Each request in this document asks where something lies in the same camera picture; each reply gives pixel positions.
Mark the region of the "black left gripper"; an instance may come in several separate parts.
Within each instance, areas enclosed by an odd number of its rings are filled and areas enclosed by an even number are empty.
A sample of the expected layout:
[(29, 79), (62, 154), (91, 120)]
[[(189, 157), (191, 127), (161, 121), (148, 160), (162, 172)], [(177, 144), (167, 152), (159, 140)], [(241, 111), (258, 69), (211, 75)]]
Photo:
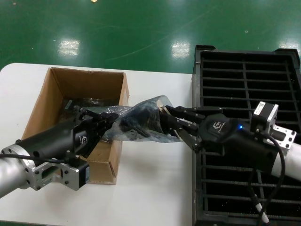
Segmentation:
[(74, 106), (76, 120), (59, 123), (43, 132), (16, 142), (33, 157), (63, 159), (67, 151), (88, 158), (96, 148), (111, 146), (103, 138), (118, 119), (117, 113), (95, 113), (78, 105)]

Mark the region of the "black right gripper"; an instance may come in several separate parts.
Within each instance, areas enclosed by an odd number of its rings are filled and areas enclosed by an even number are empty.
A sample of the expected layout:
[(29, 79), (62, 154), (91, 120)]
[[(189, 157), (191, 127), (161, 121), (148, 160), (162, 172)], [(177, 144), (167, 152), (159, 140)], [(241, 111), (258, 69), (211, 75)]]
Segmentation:
[(193, 152), (199, 153), (203, 146), (221, 154), (227, 163), (271, 174), (278, 148), (264, 142), (263, 132), (251, 132), (249, 124), (226, 117), (221, 107), (166, 105), (164, 110), (168, 114), (161, 115), (163, 133), (181, 138)]

